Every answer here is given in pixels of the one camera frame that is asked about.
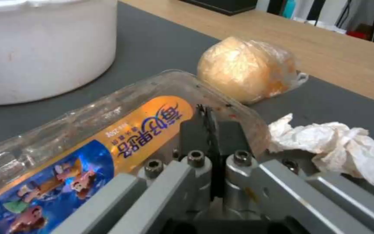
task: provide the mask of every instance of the wooden desk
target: wooden desk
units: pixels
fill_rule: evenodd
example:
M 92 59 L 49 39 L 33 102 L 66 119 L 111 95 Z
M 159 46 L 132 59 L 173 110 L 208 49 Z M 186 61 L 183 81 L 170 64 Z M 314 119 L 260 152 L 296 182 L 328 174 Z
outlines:
M 256 10 L 225 16 L 178 0 L 121 1 L 218 39 L 234 35 L 284 46 L 301 71 L 374 99 L 374 43 Z

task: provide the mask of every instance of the gray mat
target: gray mat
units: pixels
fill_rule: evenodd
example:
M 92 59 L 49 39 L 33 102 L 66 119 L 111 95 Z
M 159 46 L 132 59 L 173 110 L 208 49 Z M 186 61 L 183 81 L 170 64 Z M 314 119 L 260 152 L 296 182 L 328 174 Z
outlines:
M 27 104 L 0 106 L 0 141 L 163 70 L 174 68 L 195 74 L 201 54 L 217 41 L 119 3 L 117 56 L 110 69 L 90 84 L 67 94 Z M 374 101 L 314 77 L 299 89 L 259 102 L 252 108 L 267 123 L 292 112 L 295 125 L 339 121 L 368 129 L 374 138 Z M 291 154 L 299 159 L 309 157 L 299 151 Z M 374 188 L 367 183 L 361 184 L 374 193 Z

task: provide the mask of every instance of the crumpled tissue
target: crumpled tissue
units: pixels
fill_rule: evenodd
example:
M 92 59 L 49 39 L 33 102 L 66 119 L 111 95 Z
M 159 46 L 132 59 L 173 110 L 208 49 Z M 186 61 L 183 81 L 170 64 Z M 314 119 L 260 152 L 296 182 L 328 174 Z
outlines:
M 332 122 L 292 128 L 288 114 L 269 125 L 270 152 L 306 150 L 316 154 L 312 162 L 320 171 L 365 178 L 374 186 L 374 140 L 368 130 Z

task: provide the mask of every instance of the plastic bag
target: plastic bag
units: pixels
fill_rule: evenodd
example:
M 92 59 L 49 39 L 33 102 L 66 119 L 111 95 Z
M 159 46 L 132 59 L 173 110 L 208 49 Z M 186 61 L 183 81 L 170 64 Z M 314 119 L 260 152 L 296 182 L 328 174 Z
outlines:
M 168 163 L 195 106 L 242 124 L 255 155 L 269 144 L 259 115 L 193 75 L 165 71 L 0 143 L 0 233 L 49 233 L 117 173 Z
M 278 46 L 229 37 L 201 57 L 197 77 L 244 104 L 295 89 L 307 81 L 295 57 Z

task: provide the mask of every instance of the hex socket screw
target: hex socket screw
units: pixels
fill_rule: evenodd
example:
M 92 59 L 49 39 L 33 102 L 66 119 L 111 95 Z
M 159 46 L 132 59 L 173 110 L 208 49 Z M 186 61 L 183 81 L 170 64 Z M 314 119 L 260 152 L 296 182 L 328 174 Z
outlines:
M 150 179 L 155 179 L 164 170 L 164 164 L 162 163 L 161 160 L 151 159 L 151 160 L 148 160 L 147 163 L 145 163 L 144 170 L 145 170 L 145 176 L 147 176 Z
M 194 168 L 200 168 L 205 165 L 205 158 L 203 151 L 192 150 L 187 154 L 187 163 Z
M 233 162 L 237 166 L 251 166 L 252 165 L 252 156 L 248 151 L 245 150 L 236 150 L 233 154 Z

